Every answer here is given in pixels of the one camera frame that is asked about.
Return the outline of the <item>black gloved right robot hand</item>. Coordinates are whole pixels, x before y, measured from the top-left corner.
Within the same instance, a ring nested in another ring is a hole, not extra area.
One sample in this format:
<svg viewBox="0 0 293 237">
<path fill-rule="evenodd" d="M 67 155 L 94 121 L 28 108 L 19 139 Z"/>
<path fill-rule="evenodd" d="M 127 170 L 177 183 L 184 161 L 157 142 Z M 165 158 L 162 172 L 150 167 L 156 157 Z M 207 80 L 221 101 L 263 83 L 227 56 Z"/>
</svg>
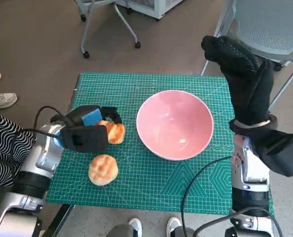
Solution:
<svg viewBox="0 0 293 237">
<path fill-rule="evenodd" d="M 201 47 L 205 58 L 219 65 L 228 82 L 235 120 L 247 126 L 268 121 L 274 81 L 270 61 L 259 65 L 255 55 L 227 36 L 205 36 Z"/>
</svg>

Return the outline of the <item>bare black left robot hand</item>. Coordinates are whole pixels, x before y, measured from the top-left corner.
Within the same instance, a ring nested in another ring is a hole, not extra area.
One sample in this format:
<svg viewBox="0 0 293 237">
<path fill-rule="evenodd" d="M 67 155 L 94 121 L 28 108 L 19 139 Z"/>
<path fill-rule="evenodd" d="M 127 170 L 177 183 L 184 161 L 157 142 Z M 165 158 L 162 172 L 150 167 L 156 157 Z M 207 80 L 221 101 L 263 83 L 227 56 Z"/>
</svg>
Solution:
<svg viewBox="0 0 293 237">
<path fill-rule="evenodd" d="M 116 107 L 82 105 L 73 109 L 66 117 L 76 126 L 91 126 L 106 119 L 111 119 L 114 123 L 122 123 L 122 119 Z"/>
</svg>

